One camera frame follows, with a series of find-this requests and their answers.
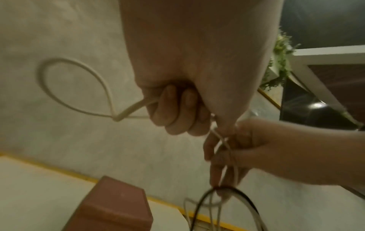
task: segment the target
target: cable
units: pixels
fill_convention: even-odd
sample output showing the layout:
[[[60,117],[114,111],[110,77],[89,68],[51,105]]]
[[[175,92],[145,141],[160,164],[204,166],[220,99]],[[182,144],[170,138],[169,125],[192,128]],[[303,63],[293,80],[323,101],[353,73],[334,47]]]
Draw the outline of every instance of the cable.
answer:
[[[57,63],[67,63],[67,64],[72,64],[72,65],[76,65],[84,70],[86,70],[87,72],[89,72],[92,76],[94,76],[97,81],[102,85],[107,100],[108,100],[108,105],[110,108],[110,114],[104,114],[104,113],[99,113],[99,112],[91,112],[82,108],[78,108],[75,106],[71,106],[67,103],[65,103],[64,101],[62,101],[61,99],[59,99],[56,95],[54,95],[52,93],[52,91],[49,89],[47,83],[46,83],[46,72],[48,70],[49,67],[57,64]],[[92,116],[100,116],[100,117],[109,117],[112,118],[113,121],[115,122],[119,122],[123,119],[126,118],[141,118],[138,116],[131,116],[131,114],[139,109],[141,109],[142,107],[145,107],[147,105],[150,104],[154,104],[157,103],[159,101],[159,97],[153,97],[153,98],[145,98],[141,101],[138,101],[137,103],[131,105],[130,107],[126,108],[125,110],[123,110],[121,113],[117,114],[116,110],[115,110],[115,106],[113,103],[113,97],[111,94],[111,91],[108,87],[108,84],[106,83],[106,81],[104,80],[104,78],[97,73],[94,69],[92,69],[91,67],[89,67],[88,65],[74,60],[74,59],[70,59],[70,58],[65,58],[65,57],[56,57],[56,58],[50,58],[50,59],[46,59],[43,62],[40,63],[40,65],[37,68],[37,72],[36,72],[36,78],[37,78],[37,82],[39,87],[54,101],[56,101],[57,103],[80,113],[83,114],[87,114],[87,115],[92,115]],[[212,129],[211,132],[213,134],[215,134],[222,142],[222,144],[227,148],[227,150],[231,150],[231,148],[229,147],[228,143],[226,142],[226,140],[215,130]],[[233,167],[233,171],[234,171],[234,185],[236,186],[238,184],[238,167],[234,166]],[[236,196],[239,200],[241,200],[250,210],[250,212],[252,213],[252,216],[254,217],[255,220],[255,224],[258,228],[258,230],[262,230],[262,231],[267,231],[265,224],[262,222],[260,215],[258,214],[258,211],[255,207],[255,205],[252,203],[252,201],[241,191],[233,188],[233,187],[227,187],[227,186],[221,186],[221,187],[217,187],[217,188],[213,188],[210,189],[208,192],[206,192],[203,196],[203,198],[199,201],[196,202],[192,199],[186,198],[184,200],[184,210],[185,210],[185,215],[187,216],[187,222],[190,226],[190,230],[193,230],[194,228],[194,224],[195,224],[195,220],[196,220],[196,216],[197,216],[197,212],[199,211],[200,207],[207,207],[209,209],[209,217],[211,220],[211,229],[212,231],[215,231],[215,227],[213,224],[213,213],[212,213],[212,208],[217,207],[218,208],[218,213],[217,213],[217,229],[218,231],[221,231],[220,228],[220,219],[221,219],[221,211],[222,211],[222,205],[224,203],[226,203],[229,200],[229,197],[226,199],[222,199],[221,201],[218,202],[214,202],[213,203],[213,193],[216,190],[222,190],[222,189],[227,189],[230,190],[232,193],[232,195]],[[209,196],[209,202],[207,204],[204,204],[204,200],[205,198]],[[195,205],[197,205],[197,209],[195,211],[195,219],[193,219],[193,222],[190,223],[190,219],[189,219],[189,214],[188,214],[188,210],[186,207],[187,202],[193,203]]]

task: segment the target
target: concrete floor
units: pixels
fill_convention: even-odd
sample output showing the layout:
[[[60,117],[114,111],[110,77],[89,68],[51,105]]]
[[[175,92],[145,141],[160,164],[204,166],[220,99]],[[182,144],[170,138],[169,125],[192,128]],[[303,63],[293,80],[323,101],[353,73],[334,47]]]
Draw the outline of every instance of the concrete floor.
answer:
[[[119,110],[141,99],[116,0],[1,0],[0,30],[0,150],[93,177],[110,175],[179,206],[209,188],[204,138],[168,136],[146,119],[115,123],[79,114],[36,85],[42,59],[69,56],[107,79]],[[60,65],[50,75],[52,89],[63,99],[107,112],[102,89],[83,71]],[[279,118],[279,110],[258,93],[251,109]],[[253,170],[239,188],[271,231],[365,227],[365,201],[340,187],[303,185]],[[255,230],[249,212],[234,200],[224,207],[222,221]]]

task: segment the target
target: black cable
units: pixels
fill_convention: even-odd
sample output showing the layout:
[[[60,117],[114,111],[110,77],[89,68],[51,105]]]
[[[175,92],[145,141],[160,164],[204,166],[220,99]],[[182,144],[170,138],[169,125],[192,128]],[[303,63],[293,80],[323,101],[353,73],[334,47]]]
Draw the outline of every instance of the black cable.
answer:
[[[195,212],[194,212],[194,216],[193,216],[193,219],[191,221],[191,227],[190,227],[190,231],[193,231],[194,230],[194,226],[195,226],[195,223],[196,223],[196,220],[197,220],[197,216],[198,216],[198,213],[199,213],[199,210],[200,210],[200,207],[202,206],[203,202],[205,201],[205,199],[212,193],[214,193],[215,191],[217,190],[230,190],[231,192],[235,193],[235,194],[238,194],[240,196],[242,196],[243,198],[245,198],[248,203],[251,205],[251,207],[257,212],[258,215],[259,214],[259,211],[257,210],[256,206],[254,205],[254,203],[250,200],[250,198],[244,194],[242,191],[234,188],[234,187],[231,187],[231,186],[218,186],[218,187],[214,187],[212,189],[210,189],[209,191],[207,191],[206,193],[204,193],[204,195],[201,197],[201,199],[199,200],[199,203],[195,209]]]

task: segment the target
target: white cable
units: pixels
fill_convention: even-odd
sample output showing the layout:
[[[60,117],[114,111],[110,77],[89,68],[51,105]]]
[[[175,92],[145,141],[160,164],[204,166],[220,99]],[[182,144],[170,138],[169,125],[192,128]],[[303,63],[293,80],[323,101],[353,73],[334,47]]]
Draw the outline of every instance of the white cable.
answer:
[[[71,106],[67,103],[65,103],[64,101],[62,101],[61,99],[59,99],[57,96],[55,96],[51,90],[49,89],[48,85],[46,84],[46,71],[49,67],[57,64],[57,63],[67,63],[67,64],[72,64],[72,65],[76,65],[84,70],[86,70],[87,72],[89,72],[90,74],[92,74],[92,76],[94,76],[97,81],[102,85],[104,91],[105,91],[105,94],[106,94],[106,97],[107,97],[107,100],[108,100],[108,105],[109,105],[109,108],[110,108],[110,114],[104,114],[104,113],[99,113],[99,112],[91,112],[91,111],[88,111],[88,110],[85,110],[85,109],[80,109],[78,107],[74,107],[74,106]],[[109,117],[109,118],[112,118],[113,121],[121,121],[123,119],[126,119],[126,118],[140,118],[138,116],[131,116],[131,114],[137,110],[139,110],[140,108],[142,107],[145,107],[147,105],[150,105],[150,104],[154,104],[154,103],[157,103],[159,101],[159,97],[153,97],[153,98],[145,98],[141,101],[138,101],[137,103],[131,105],[130,107],[126,108],[125,110],[123,110],[120,114],[117,114],[116,111],[115,111],[115,107],[114,107],[114,103],[113,103],[113,97],[112,97],[112,94],[111,94],[111,91],[108,87],[108,84],[106,83],[106,81],[104,80],[104,78],[99,74],[97,73],[94,69],[92,69],[91,67],[89,67],[88,65],[80,62],[80,61],[77,61],[77,60],[74,60],[74,59],[70,59],[70,58],[65,58],[65,57],[56,57],[56,58],[50,58],[50,59],[47,59],[45,61],[43,61],[39,66],[38,66],[38,69],[37,69],[37,81],[38,81],[38,84],[39,86],[41,87],[41,89],[50,97],[52,98],[53,100],[55,100],[56,102],[58,102],[59,104],[71,109],[71,110],[74,110],[74,111],[77,111],[77,112],[80,112],[80,113],[83,113],[83,114],[87,114],[87,115],[93,115],[93,116],[100,116],[100,117]],[[227,148],[227,150],[231,150],[231,148],[229,147],[228,143],[226,142],[226,140],[214,129],[211,130],[211,132],[216,135],[222,142],[222,144]],[[234,173],[234,186],[237,186],[238,184],[238,167],[237,166],[234,166],[233,167],[233,173]],[[258,213],[255,211],[254,208],[252,208],[252,206],[248,203],[248,201],[245,199],[245,198],[241,198],[240,196],[238,196],[237,198],[239,198],[239,200],[241,200],[250,210],[254,220],[255,220],[255,224],[256,224],[256,227],[258,228],[258,230],[260,231],[260,225],[262,227],[265,227],[264,231],[267,231],[266,229],[266,226],[265,224],[262,222],[260,216],[258,215]],[[227,201],[229,200],[229,198],[227,199],[222,199],[221,201],[218,201],[218,202],[214,202],[213,203],[213,194],[210,195],[209,197],[209,203],[207,204],[202,204],[202,207],[205,207],[205,208],[208,208],[209,209],[209,218],[211,220],[211,229],[212,231],[215,231],[215,226],[214,226],[214,223],[213,223],[213,213],[212,213],[212,208],[218,208],[218,213],[217,213],[217,229],[218,231],[221,231],[221,228],[220,228],[220,220],[221,220],[221,210],[222,210],[222,205],[224,203],[226,203]],[[190,202],[190,203],[193,203],[195,205],[198,204],[197,201],[194,201],[192,199],[189,199],[189,198],[186,198],[184,200],[184,210],[185,210],[185,216],[186,216],[186,220],[189,224],[189,227],[191,227],[191,222],[190,222],[190,218],[189,218],[189,212],[187,210],[187,207],[186,207],[186,203],[187,202]]]

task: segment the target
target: yellow trim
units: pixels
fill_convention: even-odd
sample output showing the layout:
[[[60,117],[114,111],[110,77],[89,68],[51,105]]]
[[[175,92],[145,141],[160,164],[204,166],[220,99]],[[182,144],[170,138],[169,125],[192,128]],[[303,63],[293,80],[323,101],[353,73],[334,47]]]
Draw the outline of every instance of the yellow trim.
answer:
[[[53,167],[53,166],[48,166],[46,164],[42,164],[40,162],[29,160],[27,158],[18,157],[18,156],[9,155],[9,154],[4,154],[4,153],[1,153],[1,152],[0,152],[0,156],[5,156],[9,159],[14,159],[14,160],[26,163],[26,164],[35,165],[35,166],[43,168],[43,169],[51,170],[51,171],[54,171],[54,172],[58,172],[58,173],[61,173],[61,174],[64,174],[64,175],[67,175],[67,176],[70,176],[70,177],[82,179],[82,180],[89,181],[89,182],[92,182],[92,183],[97,183],[98,182],[98,179],[96,179],[96,178],[87,177],[87,176],[84,176],[82,174],[75,173],[75,172],[72,172],[72,171],[60,169],[60,168]],[[160,203],[160,204],[172,207],[172,208],[176,208],[181,212],[181,214],[185,215],[184,209],[179,207],[179,206],[167,203],[167,202],[159,200],[159,199],[151,198],[151,197],[147,197],[147,199],[150,200],[150,201],[156,202],[156,203]],[[194,212],[189,211],[189,217],[193,217],[193,216],[194,216]],[[200,220],[200,221],[210,223],[210,218],[206,215],[198,214],[197,219]],[[221,227],[225,228],[225,229],[232,230],[232,231],[247,231],[246,229],[239,228],[239,227],[236,227],[234,225],[230,225],[230,224],[224,223],[224,222],[221,222]]]
[[[270,103],[272,103],[277,109],[281,109],[281,106],[276,103],[270,96],[268,96],[265,91],[263,91],[261,88],[257,89],[257,91],[262,94],[262,96],[265,97],[268,101],[270,101]]]

